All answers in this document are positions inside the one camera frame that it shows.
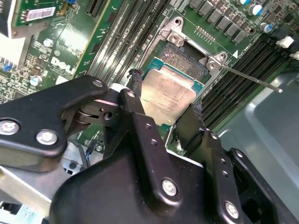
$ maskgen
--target electronic component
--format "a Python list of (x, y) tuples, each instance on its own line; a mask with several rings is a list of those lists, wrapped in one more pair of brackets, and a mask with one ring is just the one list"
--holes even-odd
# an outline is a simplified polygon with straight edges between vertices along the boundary
[(199, 14), (201, 14), (202, 16), (206, 16), (211, 9), (213, 8), (213, 5), (211, 2), (207, 1), (204, 3), (204, 5), (200, 8), (200, 10), (198, 11)]
[(222, 13), (219, 10), (215, 9), (207, 20), (211, 24), (215, 24), (219, 20), (221, 15), (222, 15)]
[(248, 27), (248, 23), (245, 21), (242, 25), (241, 25), (241, 29), (245, 30)]
[(228, 19), (228, 17), (224, 16), (216, 27), (220, 30), (224, 30), (228, 26), (229, 22), (230, 20)]
[(229, 16), (231, 13), (233, 12), (233, 9), (232, 8), (228, 8), (226, 11), (225, 11), (225, 15), (226, 16)]
[(249, 15), (260, 15), (263, 12), (262, 5), (252, 4), (248, 8)]
[(224, 4), (225, 4), (224, 1), (220, 0), (220, 1), (217, 3), (216, 8), (217, 8), (217, 9), (221, 9), (221, 7), (224, 6)]
[(33, 76), (29, 82), (32, 86), (38, 86), (40, 83), (42, 83), (42, 81), (43, 79), (41, 76)]
[(41, 73), (41, 71), (39, 69), (37, 69), (37, 68), (32, 68), (31, 69), (31, 74), (33, 76), (38, 76), (40, 73)]
[(271, 24), (268, 24), (268, 23), (261, 23), (260, 25), (260, 30), (264, 33), (270, 33), (272, 30), (273, 30), (273, 26)]
[(234, 23), (232, 23), (230, 25), (230, 27), (227, 29), (227, 31), (225, 32), (225, 34), (227, 36), (229, 36), (229, 37), (232, 37), (236, 33), (237, 30), (238, 30), (237, 25), (235, 25)]
[(104, 2), (104, 0), (90, 0), (86, 8), (86, 13), (91, 17), (96, 17)]
[(233, 40), (236, 43), (240, 43), (245, 37), (246, 37), (246, 33), (244, 31), (240, 31)]
[(194, 8), (194, 9), (197, 9), (200, 4), (202, 3), (203, 0), (191, 0), (190, 3), (189, 3), (189, 6)]
[(285, 37), (284, 39), (277, 41), (276, 44), (282, 48), (289, 48), (289, 46), (294, 42), (294, 39), (290, 36)]
[(273, 23), (276, 20), (276, 14), (275, 13), (270, 13), (267, 18), (266, 21), (268, 23)]
[(200, 80), (203, 76), (208, 74), (207, 68), (197, 62), (200, 58), (196, 56), (192, 58), (190, 55), (182, 52), (170, 43), (166, 45), (158, 57), (164, 63), (173, 66), (195, 80)]
[(286, 22), (286, 23), (289, 23), (289, 22), (291, 22), (292, 20), (293, 20), (293, 16), (290, 14), (290, 13), (288, 13), (285, 17), (284, 17), (284, 21)]
[(277, 6), (276, 9), (274, 9), (274, 13), (276, 14), (279, 13), (281, 9), (282, 9), (281, 6)]
[(0, 34), (0, 58), (16, 68), (24, 65), (31, 37), (10, 39)]
[(237, 15), (235, 15), (235, 17), (233, 18), (233, 22), (234, 22), (234, 23), (237, 23), (240, 19), (241, 19), (241, 16), (237, 14)]
[(294, 53), (294, 54), (290, 54), (290, 57), (291, 57), (291, 58), (294, 58), (294, 59), (296, 59), (296, 60), (299, 60), (299, 51), (297, 51), (297, 52)]
[(248, 3), (250, 3), (250, 0), (236, 0), (236, 3), (238, 5), (247, 5)]
[(173, 125), (202, 89), (202, 84), (154, 58), (142, 82), (141, 102), (157, 125)]

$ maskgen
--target cable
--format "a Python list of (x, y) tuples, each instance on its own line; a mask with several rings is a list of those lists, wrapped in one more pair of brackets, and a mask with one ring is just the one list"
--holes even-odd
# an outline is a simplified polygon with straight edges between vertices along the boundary
[(80, 157), (81, 157), (81, 160), (82, 160), (82, 165), (84, 168), (88, 168), (90, 167), (90, 163), (88, 162), (86, 156), (85, 156), (85, 152), (84, 152), (84, 149), (82, 147), (81, 144), (79, 144), (78, 142), (76, 142), (74, 139), (68, 139), (69, 142), (71, 142), (72, 144), (74, 144), (77, 148), (78, 148), (78, 151), (80, 153)]

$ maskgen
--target white connector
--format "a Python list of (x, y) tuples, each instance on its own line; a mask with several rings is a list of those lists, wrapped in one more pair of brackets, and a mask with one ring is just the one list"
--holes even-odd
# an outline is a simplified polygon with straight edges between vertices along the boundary
[(290, 57), (291, 57), (291, 58), (294, 58), (294, 59), (296, 59), (296, 60), (299, 60), (299, 51), (297, 51), (297, 52), (294, 53), (294, 54), (290, 54)]
[(276, 44), (282, 48), (289, 48), (289, 46), (294, 42), (294, 39), (290, 36), (285, 37), (284, 39), (277, 41)]

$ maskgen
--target metal sheet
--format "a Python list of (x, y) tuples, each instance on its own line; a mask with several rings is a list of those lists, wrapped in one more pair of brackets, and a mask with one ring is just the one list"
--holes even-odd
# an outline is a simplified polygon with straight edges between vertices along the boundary
[(281, 74), (220, 131), (223, 147), (242, 150), (299, 220), (299, 82)]
[(142, 82), (141, 102), (156, 124), (172, 125), (195, 99), (194, 83), (174, 71), (151, 69)]

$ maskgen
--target black plastic bracket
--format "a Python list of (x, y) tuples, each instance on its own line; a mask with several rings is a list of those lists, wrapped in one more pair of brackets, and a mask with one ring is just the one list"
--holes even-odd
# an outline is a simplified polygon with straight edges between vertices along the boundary
[[(29, 171), (54, 169), (67, 146), (65, 127), (70, 126), (76, 110), (107, 90), (95, 77), (83, 76), (0, 105), (0, 120), (12, 120), (20, 127), (15, 134), (0, 134), (0, 165)], [(41, 130), (53, 131), (57, 142), (39, 143), (36, 135)]]

